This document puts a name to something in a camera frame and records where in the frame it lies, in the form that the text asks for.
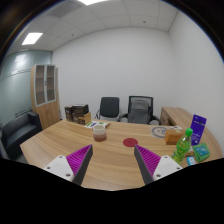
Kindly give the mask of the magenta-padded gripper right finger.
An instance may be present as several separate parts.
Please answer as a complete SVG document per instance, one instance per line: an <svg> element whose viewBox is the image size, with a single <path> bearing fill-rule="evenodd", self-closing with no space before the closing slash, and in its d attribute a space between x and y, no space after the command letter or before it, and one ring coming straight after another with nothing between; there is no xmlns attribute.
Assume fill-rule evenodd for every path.
<svg viewBox="0 0 224 224"><path fill-rule="evenodd" d="M168 155L159 156L139 145L134 147L134 155L146 185L182 169Z"/></svg>

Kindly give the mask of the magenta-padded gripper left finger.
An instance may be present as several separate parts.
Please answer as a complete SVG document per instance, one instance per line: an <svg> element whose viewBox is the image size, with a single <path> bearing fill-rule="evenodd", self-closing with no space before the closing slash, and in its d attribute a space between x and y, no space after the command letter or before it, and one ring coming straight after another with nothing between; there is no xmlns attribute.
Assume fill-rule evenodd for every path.
<svg viewBox="0 0 224 224"><path fill-rule="evenodd" d="M93 146L88 145L68 156L57 156L44 167L44 170L76 185L81 185L92 155Z"/></svg>

